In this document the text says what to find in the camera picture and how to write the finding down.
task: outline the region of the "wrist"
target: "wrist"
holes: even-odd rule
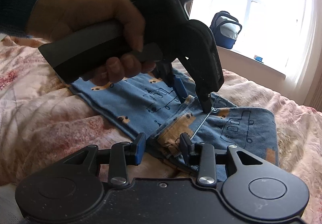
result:
[[[60,34],[71,33],[65,18],[74,1],[38,0],[27,22],[26,33],[49,41],[60,39]]]

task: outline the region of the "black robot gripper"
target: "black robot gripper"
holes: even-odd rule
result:
[[[180,149],[191,178],[128,178],[127,165],[141,163],[146,137],[99,150],[88,145],[25,178],[17,204],[30,223],[305,223],[300,217],[309,190],[298,177],[231,145],[217,150],[193,144],[185,133]],[[107,182],[98,178],[109,164]],[[216,165],[227,179],[217,182]]]

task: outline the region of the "window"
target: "window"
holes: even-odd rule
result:
[[[190,18],[210,26],[215,13],[228,11],[243,26],[233,50],[260,56],[283,72],[299,37],[304,5],[305,0],[194,0]]]

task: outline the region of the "blue knit sweater sleeve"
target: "blue knit sweater sleeve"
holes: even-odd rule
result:
[[[0,0],[0,33],[26,37],[25,27],[37,0]]]

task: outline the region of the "fluffy blanket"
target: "fluffy blanket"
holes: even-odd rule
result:
[[[39,39],[5,37],[0,43],[0,185],[28,174],[86,146],[110,148],[128,140],[82,99],[73,95],[43,59]],[[185,72],[180,63],[174,67]],[[218,92],[237,106],[262,107],[275,115],[280,166],[310,189],[303,214],[322,223],[322,113],[298,106],[279,93],[224,70]],[[106,178],[107,167],[100,177]],[[178,170],[145,154],[132,177],[177,177]]]

